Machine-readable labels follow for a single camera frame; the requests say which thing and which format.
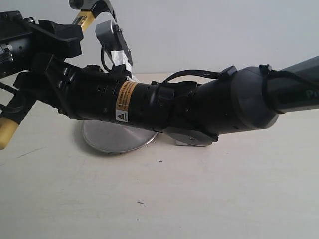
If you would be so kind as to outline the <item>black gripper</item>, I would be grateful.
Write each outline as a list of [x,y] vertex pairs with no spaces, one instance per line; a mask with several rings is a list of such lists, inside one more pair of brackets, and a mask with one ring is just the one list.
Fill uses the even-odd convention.
[[30,30],[28,50],[35,58],[32,71],[19,73],[13,98],[1,107],[1,118],[21,124],[37,101],[75,120],[98,120],[142,128],[160,129],[155,104],[156,87],[131,81],[122,68],[110,73],[96,66],[79,68],[56,58],[82,54],[82,27],[49,20],[23,25]]

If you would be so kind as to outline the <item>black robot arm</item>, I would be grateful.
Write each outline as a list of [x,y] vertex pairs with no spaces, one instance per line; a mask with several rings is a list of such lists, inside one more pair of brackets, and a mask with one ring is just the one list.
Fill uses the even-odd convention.
[[222,72],[185,70],[163,82],[135,83],[124,68],[102,72],[64,61],[80,54],[82,29],[51,21],[0,22],[0,75],[17,74],[0,110],[0,146],[6,148],[34,103],[75,120],[98,120],[164,133],[196,146],[220,135],[267,129],[278,116],[319,106],[319,60],[284,70],[269,65]]

